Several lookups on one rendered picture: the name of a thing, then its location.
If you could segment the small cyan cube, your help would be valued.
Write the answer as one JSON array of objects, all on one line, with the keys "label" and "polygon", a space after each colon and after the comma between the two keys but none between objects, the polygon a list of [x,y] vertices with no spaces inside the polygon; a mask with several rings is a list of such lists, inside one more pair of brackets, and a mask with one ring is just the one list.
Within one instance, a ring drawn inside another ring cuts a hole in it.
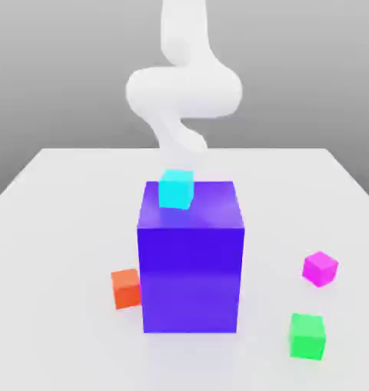
[{"label": "small cyan cube", "polygon": [[166,170],[158,182],[160,208],[189,209],[194,196],[193,171]]}]

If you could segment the small orange cube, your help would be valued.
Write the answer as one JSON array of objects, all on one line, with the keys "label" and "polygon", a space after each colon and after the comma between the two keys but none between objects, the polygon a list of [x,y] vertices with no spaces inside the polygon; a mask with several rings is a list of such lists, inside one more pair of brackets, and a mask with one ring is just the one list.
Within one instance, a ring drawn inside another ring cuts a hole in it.
[{"label": "small orange cube", "polygon": [[136,269],[112,272],[111,279],[115,307],[117,310],[141,304],[141,285]]}]

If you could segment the small magenta cube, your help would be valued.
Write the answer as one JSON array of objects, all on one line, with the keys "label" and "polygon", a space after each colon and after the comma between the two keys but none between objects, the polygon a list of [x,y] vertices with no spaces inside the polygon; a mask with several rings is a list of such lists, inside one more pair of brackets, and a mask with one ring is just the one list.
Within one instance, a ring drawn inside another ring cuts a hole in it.
[{"label": "small magenta cube", "polygon": [[302,276],[316,287],[323,287],[335,278],[338,261],[319,251],[304,259]]}]

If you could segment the small green cube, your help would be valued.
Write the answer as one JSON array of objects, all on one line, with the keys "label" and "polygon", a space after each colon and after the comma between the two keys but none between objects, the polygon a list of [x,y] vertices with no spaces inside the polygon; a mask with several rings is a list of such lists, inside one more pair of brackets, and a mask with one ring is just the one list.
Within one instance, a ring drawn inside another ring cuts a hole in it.
[{"label": "small green cube", "polygon": [[322,316],[294,312],[290,319],[290,356],[321,360],[326,343]]}]

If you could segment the large blue box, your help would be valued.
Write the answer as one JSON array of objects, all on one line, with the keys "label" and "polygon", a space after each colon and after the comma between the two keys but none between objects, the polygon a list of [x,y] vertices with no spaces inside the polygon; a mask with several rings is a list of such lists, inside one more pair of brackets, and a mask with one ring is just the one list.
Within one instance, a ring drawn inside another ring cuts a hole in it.
[{"label": "large blue box", "polygon": [[147,182],[137,226],[146,333],[234,333],[244,222],[232,182],[197,182],[187,210],[160,208]]}]

